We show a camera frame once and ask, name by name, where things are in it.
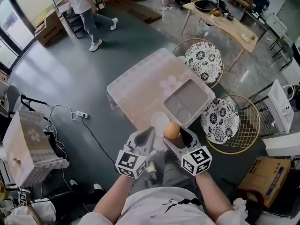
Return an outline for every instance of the black and white marker cube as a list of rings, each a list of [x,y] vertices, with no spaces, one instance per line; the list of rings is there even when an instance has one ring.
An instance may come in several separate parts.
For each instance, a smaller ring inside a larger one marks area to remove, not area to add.
[[[208,149],[203,146],[181,157],[181,167],[193,176],[209,169],[212,156]]]
[[[147,157],[120,150],[116,168],[120,174],[137,179],[147,168]]]

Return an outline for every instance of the wooden table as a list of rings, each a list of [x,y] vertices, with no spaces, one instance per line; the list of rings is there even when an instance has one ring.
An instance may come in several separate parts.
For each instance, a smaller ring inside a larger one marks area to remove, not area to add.
[[[244,7],[244,12],[246,12],[247,8],[250,6],[248,2],[244,1],[244,0],[235,0],[236,2],[238,2],[239,4],[241,4]]]
[[[207,13],[201,12],[199,9],[197,9],[194,6],[193,2],[183,5],[183,7],[188,9],[188,13],[187,13],[187,17],[184,21],[181,34],[183,33],[183,31],[186,27],[186,24],[188,22],[191,12],[194,12],[197,15],[199,15],[203,20],[206,20],[207,23],[209,23],[210,25],[216,26],[216,27],[224,30],[229,36],[231,36],[231,38],[233,40],[235,40],[238,44],[240,44],[243,47],[243,49],[240,51],[239,55],[236,57],[236,59],[233,61],[232,65],[228,69],[228,72],[233,68],[233,66],[235,65],[235,63],[237,62],[239,57],[244,53],[245,50],[247,50],[249,53],[253,52],[254,47],[258,41],[258,37],[255,36],[255,34],[251,30],[246,28],[243,24],[241,24],[235,18],[233,18],[232,21],[228,20],[227,18],[225,18],[223,16],[212,19],[210,16],[211,15],[210,12],[207,12]],[[250,38],[250,41],[248,43],[245,42],[241,38],[242,34],[245,34],[246,37]]]

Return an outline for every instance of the table leg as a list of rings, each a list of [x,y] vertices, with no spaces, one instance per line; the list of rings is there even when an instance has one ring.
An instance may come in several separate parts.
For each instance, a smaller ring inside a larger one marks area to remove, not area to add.
[[[240,58],[240,56],[244,53],[244,51],[245,51],[244,48],[240,51],[239,55],[235,58],[235,60],[233,61],[232,65],[228,69],[228,72],[230,72],[230,70],[233,68],[233,66],[235,65],[235,63],[237,62],[237,60]]]
[[[183,27],[182,27],[181,34],[183,33],[184,29],[186,28],[186,24],[187,24],[187,22],[188,22],[188,19],[189,19],[190,14],[191,14],[191,10],[189,10],[189,11],[187,12],[187,17],[186,17],[186,20],[184,21],[184,24],[183,24]]]

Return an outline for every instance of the hand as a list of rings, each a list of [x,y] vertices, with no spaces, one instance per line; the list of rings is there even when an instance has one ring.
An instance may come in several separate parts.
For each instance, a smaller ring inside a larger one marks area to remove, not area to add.
[[[97,8],[96,8],[96,6],[93,6],[93,7],[92,7],[92,14],[93,14],[93,15],[96,15],[96,14],[97,14]]]

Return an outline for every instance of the gray pants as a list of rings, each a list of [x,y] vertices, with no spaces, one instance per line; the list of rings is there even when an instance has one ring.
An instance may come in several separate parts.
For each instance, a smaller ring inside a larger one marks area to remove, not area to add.
[[[93,15],[92,9],[87,10],[84,13],[80,14],[80,17],[84,24],[84,30],[88,32],[90,37],[92,38],[92,43],[97,44],[100,40],[99,32],[97,30],[97,27],[95,25],[95,22],[103,23],[104,25],[112,26],[113,21],[100,14]]]
[[[165,156],[165,170],[161,184],[158,183],[155,172],[144,171],[140,178],[138,178],[133,184],[129,195],[148,188],[157,187],[179,187],[195,193],[195,179],[189,176],[187,172],[183,171],[182,168],[179,167],[179,165],[175,162],[175,159],[177,158],[166,159],[169,156],[172,155],[166,154]]]

